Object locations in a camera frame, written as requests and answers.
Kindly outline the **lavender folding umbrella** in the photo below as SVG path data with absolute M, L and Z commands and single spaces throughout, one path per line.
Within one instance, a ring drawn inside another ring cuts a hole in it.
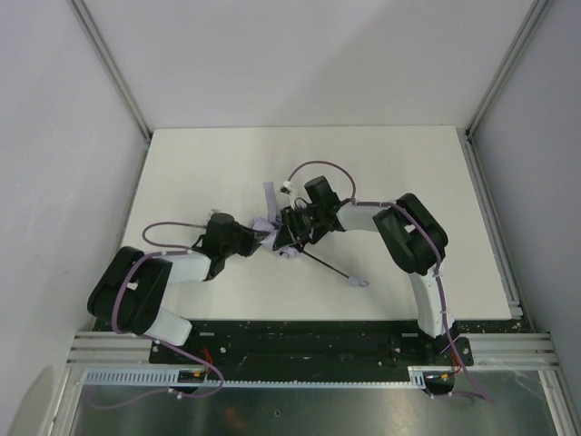
M 285 246 L 275 249 L 275 239 L 282 227 L 280 207 L 276 198 L 273 182 L 264 182 L 262 186 L 267 204 L 267 217 L 257 217 L 254 218 L 251 222 L 252 230 L 268 233 L 268 236 L 261 242 L 262 246 L 268 248 L 273 253 L 284 259 L 295 259 L 299 257 L 306 257 L 311 259 L 319 265 L 322 265 L 323 267 L 328 268 L 331 271 L 339 274 L 341 277 L 345 278 L 351 287 L 365 288 L 369 286 L 368 281 L 360 279 L 356 275 L 349 275 L 345 272 L 342 272 L 331 264 L 324 262 L 317 256 L 305 252 L 301 247 L 295 248 L 294 246 Z

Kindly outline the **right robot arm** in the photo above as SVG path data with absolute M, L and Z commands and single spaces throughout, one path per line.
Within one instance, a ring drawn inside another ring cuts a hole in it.
M 293 200 L 277 215 L 272 250 L 303 253 L 307 245 L 333 232 L 379 234 L 393 262 L 408 274 L 420 330 L 410 348 L 395 343 L 389 350 L 407 362 L 435 362 L 453 342 L 454 323 L 441 278 L 448 245 L 441 225 L 413 193 L 395 202 L 341 200 L 324 176 L 308 181 L 304 188 L 310 200 L 303 206 Z

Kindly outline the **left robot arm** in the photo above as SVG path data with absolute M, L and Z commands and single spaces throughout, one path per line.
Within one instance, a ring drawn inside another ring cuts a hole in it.
M 191 245 L 159 244 L 146 253 L 124 246 L 116 253 L 87 302 L 87 311 L 108 322 L 117 333 L 147 336 L 182 346 L 192 323 L 162 307 L 166 288 L 185 282 L 214 279 L 232 256 L 249 257 L 269 237 L 246 227 L 227 213 L 213 213 Z

